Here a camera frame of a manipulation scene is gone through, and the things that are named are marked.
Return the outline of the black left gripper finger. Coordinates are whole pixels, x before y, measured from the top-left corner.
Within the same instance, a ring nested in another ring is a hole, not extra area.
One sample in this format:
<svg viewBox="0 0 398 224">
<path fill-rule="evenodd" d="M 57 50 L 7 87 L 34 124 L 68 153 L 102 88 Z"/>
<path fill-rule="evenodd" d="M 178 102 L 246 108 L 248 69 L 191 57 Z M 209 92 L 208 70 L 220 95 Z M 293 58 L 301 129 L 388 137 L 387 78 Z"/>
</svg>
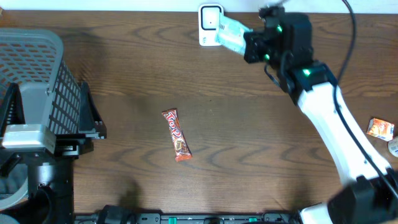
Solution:
<svg viewBox="0 0 398 224">
<path fill-rule="evenodd" d="M 87 82 L 82 82 L 80 86 L 78 132 L 80 134 L 106 134 L 106 125 L 96 109 Z"/>
<path fill-rule="evenodd" d="M 1 105 L 1 137 L 12 124 L 25 124 L 22 95 L 16 83 L 10 84 Z"/>
</svg>

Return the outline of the green lid jar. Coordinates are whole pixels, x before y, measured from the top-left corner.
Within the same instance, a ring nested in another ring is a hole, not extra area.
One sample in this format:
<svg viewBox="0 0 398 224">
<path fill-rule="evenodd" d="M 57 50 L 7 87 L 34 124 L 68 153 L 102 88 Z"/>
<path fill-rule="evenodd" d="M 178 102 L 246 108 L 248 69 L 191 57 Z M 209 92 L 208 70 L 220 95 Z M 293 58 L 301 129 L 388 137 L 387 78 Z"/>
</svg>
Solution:
<svg viewBox="0 0 398 224">
<path fill-rule="evenodd" d="M 398 157 L 398 137 L 397 136 L 387 143 L 387 147 L 388 147 L 389 152 L 394 157 Z"/>
</svg>

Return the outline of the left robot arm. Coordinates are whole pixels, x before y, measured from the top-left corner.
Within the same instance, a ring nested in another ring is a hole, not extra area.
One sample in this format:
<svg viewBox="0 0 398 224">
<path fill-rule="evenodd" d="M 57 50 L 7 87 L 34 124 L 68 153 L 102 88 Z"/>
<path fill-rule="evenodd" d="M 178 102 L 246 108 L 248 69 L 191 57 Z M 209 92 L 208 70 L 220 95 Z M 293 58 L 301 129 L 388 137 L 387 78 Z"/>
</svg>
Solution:
<svg viewBox="0 0 398 224">
<path fill-rule="evenodd" d="M 74 223 L 73 163 L 106 138 L 106 126 L 85 82 L 76 93 L 66 85 L 56 91 L 39 122 L 28 117 L 40 107 L 27 101 L 13 83 L 1 105 L 1 177 L 27 167 L 22 186 L 1 199 L 1 223 Z"/>
</svg>

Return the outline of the mint green wipes pack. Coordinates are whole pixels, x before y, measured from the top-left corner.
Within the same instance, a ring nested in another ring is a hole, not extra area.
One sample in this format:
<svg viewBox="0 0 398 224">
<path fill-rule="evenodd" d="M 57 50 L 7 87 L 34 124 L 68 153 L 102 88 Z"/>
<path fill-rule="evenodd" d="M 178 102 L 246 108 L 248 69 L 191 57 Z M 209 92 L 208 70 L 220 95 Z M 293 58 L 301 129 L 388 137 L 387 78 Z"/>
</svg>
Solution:
<svg viewBox="0 0 398 224">
<path fill-rule="evenodd" d="M 253 30 L 244 24 L 220 14 L 218 27 L 216 28 L 215 41 L 227 49 L 244 55 L 246 51 L 246 41 L 244 34 Z"/>
</svg>

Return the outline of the orange snack packet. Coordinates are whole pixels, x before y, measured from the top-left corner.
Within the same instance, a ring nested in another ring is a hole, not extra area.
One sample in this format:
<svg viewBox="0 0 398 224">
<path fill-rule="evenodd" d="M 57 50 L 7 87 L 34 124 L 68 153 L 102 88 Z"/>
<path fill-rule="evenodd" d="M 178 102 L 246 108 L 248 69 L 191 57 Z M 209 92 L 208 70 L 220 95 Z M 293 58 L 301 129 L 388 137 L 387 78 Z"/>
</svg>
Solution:
<svg viewBox="0 0 398 224">
<path fill-rule="evenodd" d="M 367 134 L 384 141 L 391 141 L 394 135 L 394 124 L 382 119 L 373 118 L 369 121 Z"/>
</svg>

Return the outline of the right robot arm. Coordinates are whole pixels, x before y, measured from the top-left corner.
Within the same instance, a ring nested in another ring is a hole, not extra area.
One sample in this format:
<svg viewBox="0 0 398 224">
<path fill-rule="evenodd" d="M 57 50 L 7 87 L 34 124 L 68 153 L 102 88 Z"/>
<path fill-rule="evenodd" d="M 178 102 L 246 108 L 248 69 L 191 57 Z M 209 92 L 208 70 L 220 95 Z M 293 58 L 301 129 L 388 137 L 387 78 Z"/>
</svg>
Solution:
<svg viewBox="0 0 398 224">
<path fill-rule="evenodd" d="M 306 14 L 263 7 L 264 30 L 244 33 L 247 63 L 265 62 L 272 81 L 312 122 L 338 170 L 342 190 L 304 208 L 297 223 L 383 223 L 397 218 L 397 172 L 368 141 L 346 106 L 340 76 L 313 58 Z"/>
</svg>

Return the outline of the red Top chocolate bar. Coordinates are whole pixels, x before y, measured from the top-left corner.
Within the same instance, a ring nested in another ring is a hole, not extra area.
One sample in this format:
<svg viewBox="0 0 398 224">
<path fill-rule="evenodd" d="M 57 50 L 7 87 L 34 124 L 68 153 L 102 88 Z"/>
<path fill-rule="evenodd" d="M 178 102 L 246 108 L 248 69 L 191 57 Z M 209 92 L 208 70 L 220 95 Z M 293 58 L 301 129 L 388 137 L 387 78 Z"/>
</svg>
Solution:
<svg viewBox="0 0 398 224">
<path fill-rule="evenodd" d="M 180 162 L 192 158 L 192 153 L 187 145 L 185 136 L 180 126 L 177 109 L 170 109 L 162 112 L 162 116 L 167 120 L 169 133 L 172 139 L 175 161 Z"/>
</svg>

